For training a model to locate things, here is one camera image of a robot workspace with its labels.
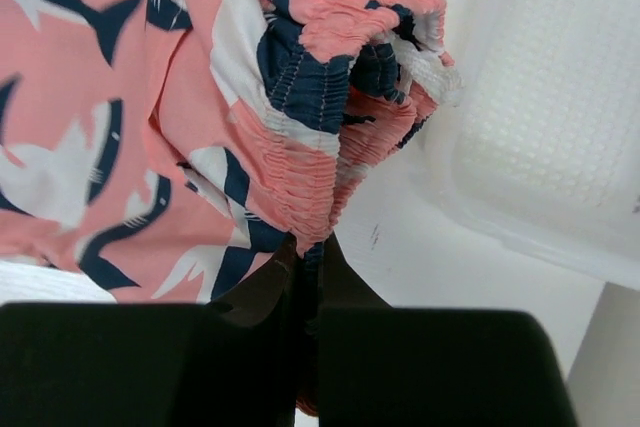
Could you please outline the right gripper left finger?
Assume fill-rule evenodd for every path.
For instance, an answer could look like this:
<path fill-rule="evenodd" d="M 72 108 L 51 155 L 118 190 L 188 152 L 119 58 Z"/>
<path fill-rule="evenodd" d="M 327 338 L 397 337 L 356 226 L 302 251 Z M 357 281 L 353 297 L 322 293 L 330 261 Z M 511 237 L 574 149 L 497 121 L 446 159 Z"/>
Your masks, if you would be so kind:
<path fill-rule="evenodd" d="M 22 302 L 1 310 L 5 426 L 290 426 L 285 240 L 208 304 Z"/>

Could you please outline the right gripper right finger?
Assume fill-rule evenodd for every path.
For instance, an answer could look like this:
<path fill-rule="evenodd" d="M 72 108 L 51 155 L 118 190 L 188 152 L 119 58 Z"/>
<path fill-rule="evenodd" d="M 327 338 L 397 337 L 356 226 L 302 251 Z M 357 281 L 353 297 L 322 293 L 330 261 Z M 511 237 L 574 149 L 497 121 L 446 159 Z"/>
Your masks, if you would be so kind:
<path fill-rule="evenodd" d="M 573 426 L 550 338 L 529 313 L 400 308 L 326 241 L 319 287 L 323 426 Z"/>

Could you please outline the pink shark print shorts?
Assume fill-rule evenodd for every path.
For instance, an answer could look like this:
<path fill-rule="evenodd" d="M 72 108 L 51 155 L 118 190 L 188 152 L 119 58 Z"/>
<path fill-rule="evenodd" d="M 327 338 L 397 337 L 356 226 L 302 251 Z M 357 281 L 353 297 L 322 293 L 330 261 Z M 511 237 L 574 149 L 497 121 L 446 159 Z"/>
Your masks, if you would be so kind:
<path fill-rule="evenodd" d="M 205 302 L 458 85 L 445 0 L 1 0 L 1 253 L 122 301 Z"/>

